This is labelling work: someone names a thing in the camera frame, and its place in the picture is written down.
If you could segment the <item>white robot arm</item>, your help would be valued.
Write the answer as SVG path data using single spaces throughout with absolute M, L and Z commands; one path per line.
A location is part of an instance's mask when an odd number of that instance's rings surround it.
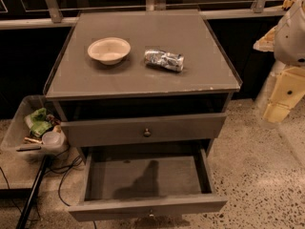
M 254 43 L 260 52 L 273 52 L 285 65 L 276 77 L 263 119 L 283 121 L 305 95 L 305 0 L 284 0 L 287 12 L 276 26 Z

